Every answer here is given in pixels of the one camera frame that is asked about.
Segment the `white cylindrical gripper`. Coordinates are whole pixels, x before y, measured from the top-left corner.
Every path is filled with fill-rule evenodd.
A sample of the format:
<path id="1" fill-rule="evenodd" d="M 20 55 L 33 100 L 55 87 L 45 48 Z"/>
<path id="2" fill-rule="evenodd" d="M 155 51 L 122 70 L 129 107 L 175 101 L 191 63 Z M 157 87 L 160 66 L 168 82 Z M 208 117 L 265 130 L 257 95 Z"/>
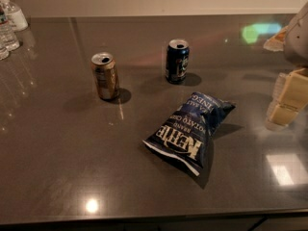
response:
<path id="1" fill-rule="evenodd" d="M 308 66 L 308 2 L 290 21 L 284 42 L 284 55 L 290 63 Z M 275 81 L 265 126 L 280 131 L 292 123 L 308 104 L 308 69 L 280 73 Z"/>

